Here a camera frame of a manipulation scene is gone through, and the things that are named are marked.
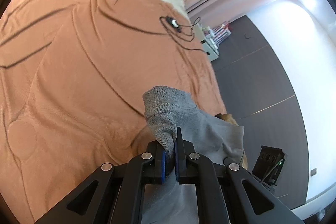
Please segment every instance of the silver screw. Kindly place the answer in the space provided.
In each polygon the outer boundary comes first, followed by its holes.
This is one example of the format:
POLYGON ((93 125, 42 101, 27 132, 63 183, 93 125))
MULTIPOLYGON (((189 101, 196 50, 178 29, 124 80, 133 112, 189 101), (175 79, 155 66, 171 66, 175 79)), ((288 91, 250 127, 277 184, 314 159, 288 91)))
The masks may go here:
POLYGON ((112 169, 112 164, 106 163, 101 166, 103 171, 110 171, 112 169))
POLYGON ((192 160, 198 160, 200 158, 200 155, 198 153, 190 153, 189 157, 192 160))
POLYGON ((232 170, 232 171, 238 171, 239 170, 239 165, 236 164, 236 163, 231 163, 229 165, 229 168, 232 170))
POLYGON ((141 155, 141 158, 143 158, 144 160, 149 160, 152 157, 152 154, 149 152, 145 152, 141 155))

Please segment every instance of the gray floor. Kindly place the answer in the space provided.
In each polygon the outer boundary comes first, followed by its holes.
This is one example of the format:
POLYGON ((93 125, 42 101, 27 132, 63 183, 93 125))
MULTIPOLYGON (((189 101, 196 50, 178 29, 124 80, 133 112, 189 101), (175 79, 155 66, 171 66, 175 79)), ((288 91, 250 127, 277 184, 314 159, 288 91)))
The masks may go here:
POLYGON ((249 171, 261 145, 282 148, 286 162, 275 195, 290 209, 305 203, 308 145, 300 107, 280 61, 244 16, 231 23, 232 35, 212 62, 227 112, 245 127, 249 171))

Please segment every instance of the blanket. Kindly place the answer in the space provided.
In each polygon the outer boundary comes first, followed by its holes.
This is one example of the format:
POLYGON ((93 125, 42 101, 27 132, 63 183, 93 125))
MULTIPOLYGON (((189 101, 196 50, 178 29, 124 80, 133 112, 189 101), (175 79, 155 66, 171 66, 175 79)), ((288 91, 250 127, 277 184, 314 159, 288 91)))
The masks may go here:
POLYGON ((0 192, 21 224, 146 149, 150 88, 226 112, 207 55, 182 49, 160 16, 189 23, 162 0, 12 0, 0 19, 0 192))

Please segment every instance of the bed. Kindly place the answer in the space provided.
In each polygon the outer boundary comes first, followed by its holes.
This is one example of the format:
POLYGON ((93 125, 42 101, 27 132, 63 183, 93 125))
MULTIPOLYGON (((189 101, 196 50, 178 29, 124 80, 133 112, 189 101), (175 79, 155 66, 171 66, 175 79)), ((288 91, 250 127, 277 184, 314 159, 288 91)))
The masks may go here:
POLYGON ((183 0, 12 0, 0 19, 0 192, 21 224, 102 163, 145 150, 150 88, 226 113, 207 55, 179 47, 167 15, 189 24, 183 0))

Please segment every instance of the gray garment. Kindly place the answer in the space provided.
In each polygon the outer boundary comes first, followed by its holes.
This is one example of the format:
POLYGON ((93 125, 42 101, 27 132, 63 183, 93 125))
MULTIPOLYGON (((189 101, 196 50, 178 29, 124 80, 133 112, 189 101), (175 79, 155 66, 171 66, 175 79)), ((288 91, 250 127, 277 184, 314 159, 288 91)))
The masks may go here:
MULTIPOLYGON (((226 157, 243 161, 244 127, 235 126, 200 110, 191 95, 166 86, 144 93, 145 119, 157 141, 167 153, 167 166, 173 171, 176 127, 195 151, 213 162, 223 164, 226 157)), ((194 185, 176 183, 171 172, 163 185, 146 185, 142 223, 198 223, 194 185)))

